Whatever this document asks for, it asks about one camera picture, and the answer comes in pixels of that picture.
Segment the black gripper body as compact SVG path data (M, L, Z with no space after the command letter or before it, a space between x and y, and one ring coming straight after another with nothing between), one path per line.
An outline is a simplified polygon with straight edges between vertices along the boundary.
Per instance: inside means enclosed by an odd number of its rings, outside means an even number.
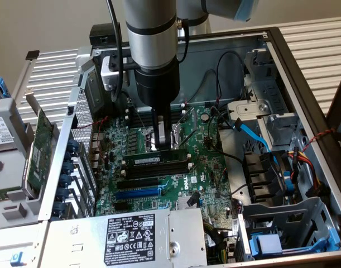
M147 106L153 109L169 107L180 91L178 60L172 60L160 69L136 69L137 93Z

